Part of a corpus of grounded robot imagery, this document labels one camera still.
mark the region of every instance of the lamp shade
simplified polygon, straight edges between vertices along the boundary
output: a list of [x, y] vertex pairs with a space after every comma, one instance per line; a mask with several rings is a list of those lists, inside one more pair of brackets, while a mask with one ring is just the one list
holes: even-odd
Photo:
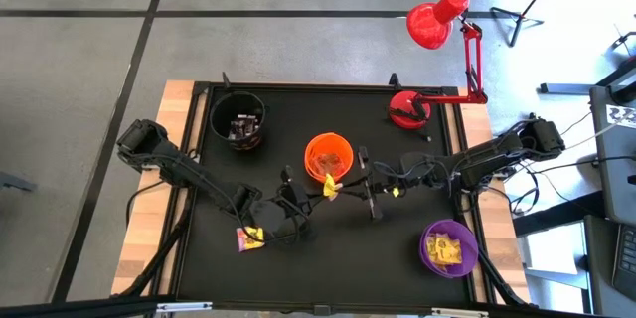
[[461, 15], [470, 0], [439, 0], [414, 7], [406, 16], [406, 27], [410, 36], [422, 47], [430, 50], [440, 48], [453, 29], [453, 19]]

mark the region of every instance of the yellow object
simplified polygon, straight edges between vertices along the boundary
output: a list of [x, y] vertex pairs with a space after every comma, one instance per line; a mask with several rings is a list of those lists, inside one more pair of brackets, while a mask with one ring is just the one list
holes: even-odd
[[434, 234], [426, 238], [426, 252], [436, 265], [461, 263], [461, 244], [459, 239], [450, 239], [448, 234]]
[[322, 195], [334, 200], [338, 196], [338, 190], [342, 188], [342, 184], [336, 184], [334, 177], [331, 174], [327, 174], [325, 180], [325, 186], [322, 188]]
[[245, 230], [242, 228], [237, 228], [237, 237], [238, 237], [238, 252], [243, 252], [245, 250], [261, 248], [265, 246], [265, 242], [261, 242], [250, 238], [245, 231], [247, 231], [251, 236], [256, 239], [263, 240], [265, 237], [265, 232], [262, 228], [253, 228], [253, 227], [245, 227]]

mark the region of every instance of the purple bowl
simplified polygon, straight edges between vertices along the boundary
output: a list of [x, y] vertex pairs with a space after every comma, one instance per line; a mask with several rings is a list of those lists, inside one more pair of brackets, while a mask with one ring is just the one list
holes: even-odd
[[[426, 252], [426, 238], [432, 234], [448, 234], [450, 239], [459, 239], [461, 246], [460, 264], [447, 265], [447, 272], [444, 272], [430, 261], [428, 253]], [[475, 239], [475, 236], [473, 236], [473, 233], [468, 230], [468, 228], [453, 220], [440, 220], [430, 224], [426, 230], [424, 230], [424, 234], [422, 234], [419, 240], [419, 257], [426, 267], [442, 277], [463, 277], [475, 268], [477, 258], [479, 257], [479, 246], [477, 245], [477, 239]]]

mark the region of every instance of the plastic bowl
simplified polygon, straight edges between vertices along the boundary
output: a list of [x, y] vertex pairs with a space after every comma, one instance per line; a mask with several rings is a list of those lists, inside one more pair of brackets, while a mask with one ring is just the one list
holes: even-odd
[[[448, 234], [450, 239], [459, 239], [461, 263], [447, 265], [446, 272], [444, 272], [430, 261], [426, 252], [426, 238], [433, 234]], [[458, 278], [472, 272], [473, 268], [475, 268], [479, 257], [479, 246], [477, 245], [477, 239], [468, 228], [453, 220], [440, 220], [430, 224], [424, 230], [424, 234], [422, 234], [419, 241], [419, 257], [426, 267], [440, 276]]]
[[309, 165], [311, 160], [320, 154], [336, 154], [342, 160], [345, 170], [338, 175], [332, 175], [336, 183], [349, 172], [354, 163], [354, 151], [347, 139], [336, 133], [324, 133], [314, 137], [305, 148], [305, 170], [321, 183], [324, 183], [327, 177], [316, 173]]

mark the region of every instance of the tripod stand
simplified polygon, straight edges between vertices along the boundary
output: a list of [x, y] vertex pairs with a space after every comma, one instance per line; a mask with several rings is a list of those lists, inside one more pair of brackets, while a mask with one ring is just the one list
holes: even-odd
[[517, 37], [519, 36], [519, 32], [521, 31], [521, 25], [522, 25], [522, 23], [524, 21], [526, 21], [526, 20], [534, 21], [538, 25], [541, 25], [543, 23], [542, 20], [533, 20], [533, 19], [526, 18], [526, 14], [528, 14], [528, 11], [530, 11], [530, 9], [533, 7], [533, 5], [535, 5], [536, 1], [537, 0], [531, 1], [530, 4], [528, 5], [528, 7], [526, 8], [526, 10], [524, 10], [524, 12], [522, 12], [521, 14], [518, 13], [518, 12], [514, 12], [514, 11], [504, 10], [504, 9], [501, 9], [501, 8], [498, 8], [498, 7], [491, 7], [490, 8], [491, 12], [500, 12], [500, 13], [504, 13], [504, 14], [510, 15], [513, 18], [516, 18], [516, 20], [515, 20], [515, 31], [513, 32], [513, 38], [510, 40], [510, 43], [508, 44], [508, 46], [514, 47], [515, 44], [517, 43]]

